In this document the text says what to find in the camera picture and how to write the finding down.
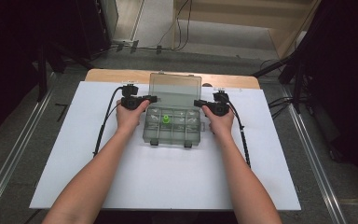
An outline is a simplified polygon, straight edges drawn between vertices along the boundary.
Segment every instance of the white surface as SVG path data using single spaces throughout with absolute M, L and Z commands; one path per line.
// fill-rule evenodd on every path
M 98 132 L 110 96 L 120 84 L 81 82 L 62 125 L 45 170 L 32 199 L 31 208 L 50 208 L 70 179 L 92 159 Z M 139 95 L 147 94 L 148 85 Z M 201 99 L 212 101 L 213 88 L 202 88 Z M 299 210 L 300 205 L 288 172 L 282 147 L 261 90 L 227 90 L 245 125 L 252 169 L 279 210 Z M 103 208 L 118 209 L 231 209 L 220 152 L 201 115 L 206 131 L 197 147 L 144 143 L 145 113 L 120 162 L 117 176 Z M 115 116 L 107 122 L 101 146 L 116 128 Z M 233 135 L 243 148 L 238 123 Z

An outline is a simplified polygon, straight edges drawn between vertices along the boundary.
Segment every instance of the green object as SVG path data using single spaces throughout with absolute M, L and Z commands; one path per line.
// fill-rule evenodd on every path
M 168 115 L 164 115 L 164 117 L 162 117 L 162 122 L 163 123 L 170 123 L 170 117 Z

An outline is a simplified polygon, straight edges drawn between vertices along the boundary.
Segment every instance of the clear plastic box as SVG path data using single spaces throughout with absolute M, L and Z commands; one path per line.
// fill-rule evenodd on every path
M 200 143 L 201 77 L 150 74 L 149 94 L 158 101 L 146 111 L 144 140 L 159 144 L 197 146 Z

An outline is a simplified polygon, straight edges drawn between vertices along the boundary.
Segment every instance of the finger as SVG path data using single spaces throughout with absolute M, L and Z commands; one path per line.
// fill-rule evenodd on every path
M 139 113 L 139 115 L 141 115 L 147 109 L 149 104 L 150 104 L 150 101 L 145 100 L 138 106 L 138 108 L 136 108 L 135 111 L 137 111 Z
M 204 112 L 204 114 L 206 115 L 206 117 L 208 117 L 209 119 L 212 117 L 213 113 L 212 113 L 212 111 L 209 109 L 208 106 L 203 105 L 201 109 L 202 109 L 202 111 Z

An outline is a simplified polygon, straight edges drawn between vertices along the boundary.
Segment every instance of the black cable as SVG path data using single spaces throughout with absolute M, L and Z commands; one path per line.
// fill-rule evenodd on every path
M 232 104 L 231 101 L 229 101 L 229 99 L 226 96 L 221 95 L 220 97 L 222 97 L 223 99 L 225 99 L 226 102 L 228 102 L 228 104 L 230 105 L 231 110 L 234 113 L 234 116 L 237 118 L 238 124 L 240 125 L 240 133 L 241 133 L 242 144 L 243 144 L 243 152 L 245 153 L 245 160 L 246 160 L 246 163 L 251 168 L 251 160 L 249 158 L 248 146 L 246 144 L 245 133 L 243 132 L 243 128 L 245 126 L 242 125 L 240 116 L 239 116 L 239 114 L 237 112 L 237 109 L 235 108 L 234 104 Z
M 186 0 L 186 1 L 182 4 L 181 8 L 180 8 L 179 11 L 178 11 L 178 14 L 176 15 L 176 20 L 177 20 L 177 18 L 179 17 L 180 13 L 182 12 L 182 9 L 185 7 L 185 5 L 187 4 L 188 1 L 189 1 L 189 0 Z M 158 42 L 156 45 L 152 45 L 152 46 L 150 46 L 150 47 L 158 46 L 158 45 L 161 43 L 162 39 L 164 39 L 165 35 L 166 35 L 166 34 L 172 29 L 172 27 L 175 25 L 175 23 L 176 23 L 176 21 L 173 21 L 173 22 L 171 23 L 170 28 L 168 28 L 167 32 L 165 32 L 165 34 L 161 37 L 161 39 L 159 40 L 159 42 Z M 151 49 L 150 47 L 137 48 L 137 49 Z
M 190 9 L 189 9 L 189 11 L 188 11 L 188 18 L 187 18 L 187 38 L 186 38 L 186 42 L 185 42 L 185 44 L 184 44 L 182 47 L 180 47 L 180 44 L 181 44 L 181 43 L 180 43 L 179 46 L 174 49 L 175 51 L 178 51 L 178 50 L 183 49 L 183 48 L 186 46 L 187 42 L 188 42 L 188 33 L 189 33 L 188 27 L 189 27 L 189 25 L 190 25 L 191 8 L 192 8 L 192 6 L 193 6 L 193 0 L 190 0 Z
M 31 222 L 31 220 L 36 217 L 36 215 L 42 211 L 42 209 L 37 209 L 36 211 L 34 211 L 34 213 L 24 222 L 24 224 L 28 224 Z
M 110 111 L 110 107 L 112 106 L 113 99 L 115 98 L 116 92 L 117 92 L 118 90 L 123 90 L 123 88 L 122 88 L 122 87 L 118 87 L 117 89 L 115 89 L 115 91 L 114 91 L 113 94 L 112 94 L 112 97 L 110 98 L 109 106 L 107 107 L 106 115 L 105 115 L 105 117 L 104 117 L 104 119 L 103 119 L 103 125 L 101 125 L 100 133 L 98 134 L 98 140 L 97 140 L 97 144 L 96 144 L 96 146 L 95 146 L 95 151 L 93 152 L 94 157 L 98 154 L 98 151 L 100 150 L 101 139 L 103 138 L 103 130 L 104 130 L 105 124 L 106 124 L 106 122 L 107 122 L 107 119 L 109 119 L 109 116 L 110 116 L 110 114 L 112 113 L 112 112 Z
M 308 97 L 304 96 L 304 97 L 300 97 L 300 99 L 307 99 Z M 306 103 L 308 100 L 299 100 L 299 103 Z M 281 97 L 278 98 L 274 101 L 272 101 L 271 103 L 268 104 L 268 108 L 271 109 L 273 107 L 279 106 L 279 105 L 284 105 L 282 108 L 280 108 L 278 111 L 276 111 L 274 114 L 272 114 L 272 119 L 276 119 L 285 108 L 287 108 L 287 106 L 289 106 L 290 104 L 292 104 L 294 102 L 293 97 Z
M 272 116 L 272 119 L 276 119 L 284 109 L 287 108 L 287 106 L 289 106 L 291 103 L 287 103 L 285 106 L 283 106 L 281 109 L 279 109 L 277 112 L 275 112 Z
M 113 107 L 113 109 L 110 111 L 109 115 L 107 116 L 108 118 L 110 117 L 112 112 L 117 108 L 118 105 L 121 105 L 121 103 L 119 103 L 119 104 L 115 105 L 115 107 Z

